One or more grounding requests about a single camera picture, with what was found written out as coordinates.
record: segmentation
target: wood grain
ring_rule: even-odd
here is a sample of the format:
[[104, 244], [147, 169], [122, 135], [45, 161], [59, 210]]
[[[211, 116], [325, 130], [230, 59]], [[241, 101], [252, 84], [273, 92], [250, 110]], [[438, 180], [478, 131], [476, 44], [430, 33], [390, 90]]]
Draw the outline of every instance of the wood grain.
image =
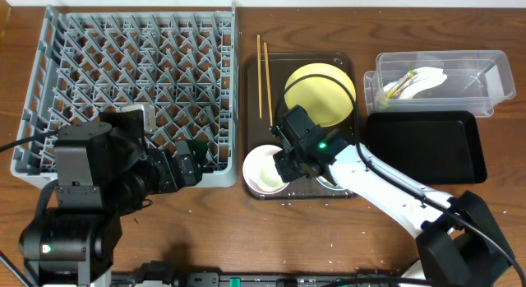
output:
[[[61, 9], [71, 11], [131, 9]], [[0, 43], [0, 144], [15, 139], [43, 14], [42, 7], [13, 8]], [[239, 16], [243, 61], [254, 54], [257, 34], [269, 41], [272, 53], [344, 52], [353, 61], [358, 93], [378, 53], [503, 50], [517, 96], [499, 104], [491, 118], [478, 120], [488, 180], [439, 189], [455, 195], [469, 189], [484, 198], [519, 263], [526, 266], [526, 10], [241, 8]], [[363, 105], [362, 95], [358, 100]], [[0, 154], [0, 248], [22, 268], [18, 238], [33, 217], [39, 190], [11, 176], [11, 156]], [[396, 272], [418, 258], [411, 237], [362, 198], [282, 206], [252, 200], [237, 182], [231, 188], [187, 188], [152, 199], [151, 208], [122, 218], [124, 235], [115, 249], [115, 271], [166, 260], [183, 270], [209, 266], [231, 272]], [[497, 285], [517, 284], [516, 274], [508, 271]], [[0, 285], [18, 285], [4, 267]]]
[[0, 39], [2, 39], [7, 23], [9, 22], [9, 16], [11, 15], [11, 6], [6, 0], [0, 0]]

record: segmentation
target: yellow plate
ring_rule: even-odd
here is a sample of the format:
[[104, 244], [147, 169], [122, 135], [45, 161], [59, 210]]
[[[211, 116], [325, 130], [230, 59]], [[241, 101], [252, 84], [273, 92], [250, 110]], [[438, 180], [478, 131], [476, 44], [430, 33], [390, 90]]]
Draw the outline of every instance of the yellow plate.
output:
[[[341, 82], [356, 101], [356, 90], [351, 79], [339, 68], [324, 63], [305, 65], [296, 70], [287, 80], [287, 85], [309, 74], [324, 74]], [[323, 77], [310, 77], [298, 82], [285, 93], [285, 103], [291, 109], [302, 106], [315, 124], [322, 127], [341, 123], [353, 111], [351, 99], [341, 86]]]

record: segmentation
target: brown tray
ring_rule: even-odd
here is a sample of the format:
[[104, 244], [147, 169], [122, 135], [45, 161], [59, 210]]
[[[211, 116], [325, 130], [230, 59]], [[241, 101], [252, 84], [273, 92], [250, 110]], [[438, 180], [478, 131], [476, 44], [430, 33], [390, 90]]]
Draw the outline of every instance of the brown tray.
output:
[[[270, 84], [272, 87], [272, 105], [275, 107], [278, 98], [284, 94], [285, 84], [288, 77], [296, 69], [314, 62], [322, 62], [334, 65], [351, 76], [353, 80], [352, 63], [343, 53], [271, 53], [270, 60]], [[266, 89], [265, 59], [261, 58], [261, 80], [262, 80], [262, 118], [259, 116], [258, 86], [257, 86], [257, 56], [250, 56], [244, 64], [244, 86], [246, 113], [244, 119], [245, 148], [243, 159], [248, 152], [264, 144], [272, 144], [283, 147], [282, 141], [278, 137], [272, 136], [269, 131], [269, 105]], [[287, 106], [283, 103], [279, 113], [287, 111]], [[346, 119], [334, 127], [339, 128], [346, 137], [351, 137], [352, 119]], [[334, 191], [321, 186], [315, 178], [300, 178], [291, 182], [283, 191], [272, 194], [262, 195], [252, 191], [245, 180], [242, 181], [245, 192], [257, 200], [308, 200], [308, 199], [331, 199], [331, 198], [350, 198], [355, 194], [349, 191]]]

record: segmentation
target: dish rack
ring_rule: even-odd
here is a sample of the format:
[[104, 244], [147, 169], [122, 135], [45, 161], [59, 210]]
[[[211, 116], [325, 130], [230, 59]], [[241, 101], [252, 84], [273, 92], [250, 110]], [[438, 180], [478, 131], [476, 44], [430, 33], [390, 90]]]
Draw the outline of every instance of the dish rack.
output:
[[[17, 140], [155, 106], [149, 148], [207, 141], [199, 187], [238, 178], [238, 31], [231, 12], [71, 13], [48, 6]], [[14, 176], [42, 188], [57, 178], [56, 136], [15, 148]]]

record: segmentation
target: white bowl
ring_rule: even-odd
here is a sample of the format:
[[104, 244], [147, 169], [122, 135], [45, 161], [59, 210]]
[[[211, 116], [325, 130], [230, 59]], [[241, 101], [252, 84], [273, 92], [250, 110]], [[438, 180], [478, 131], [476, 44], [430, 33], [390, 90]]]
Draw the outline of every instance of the white bowl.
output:
[[243, 178], [248, 187], [260, 194], [273, 194], [284, 190], [288, 183], [283, 183], [274, 166], [272, 155], [282, 149], [273, 145], [263, 145], [248, 153], [243, 162]]

